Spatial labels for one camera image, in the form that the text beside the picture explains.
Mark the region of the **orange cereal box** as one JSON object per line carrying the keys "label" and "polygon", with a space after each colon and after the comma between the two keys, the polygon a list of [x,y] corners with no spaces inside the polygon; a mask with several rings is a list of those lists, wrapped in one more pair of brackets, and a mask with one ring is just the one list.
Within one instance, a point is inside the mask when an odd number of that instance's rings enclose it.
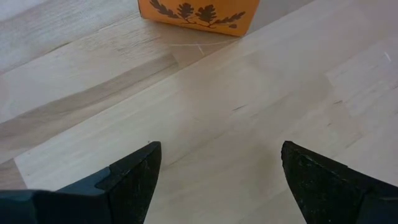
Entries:
{"label": "orange cereal box", "polygon": [[141,17],[189,29],[241,37],[260,0],[137,0]]}

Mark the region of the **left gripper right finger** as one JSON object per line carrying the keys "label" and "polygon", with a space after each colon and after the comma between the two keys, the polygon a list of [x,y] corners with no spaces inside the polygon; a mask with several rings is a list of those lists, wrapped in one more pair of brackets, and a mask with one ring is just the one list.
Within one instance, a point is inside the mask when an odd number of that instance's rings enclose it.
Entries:
{"label": "left gripper right finger", "polygon": [[398,224],[398,187],[292,141],[281,149],[289,188],[307,224]]}

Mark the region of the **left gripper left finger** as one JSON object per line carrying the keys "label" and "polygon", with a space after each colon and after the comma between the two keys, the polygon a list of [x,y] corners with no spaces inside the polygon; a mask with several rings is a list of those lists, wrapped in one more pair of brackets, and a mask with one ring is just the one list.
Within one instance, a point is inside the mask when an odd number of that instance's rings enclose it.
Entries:
{"label": "left gripper left finger", "polygon": [[154,141],[56,191],[0,190],[0,224],[143,224],[161,160]]}

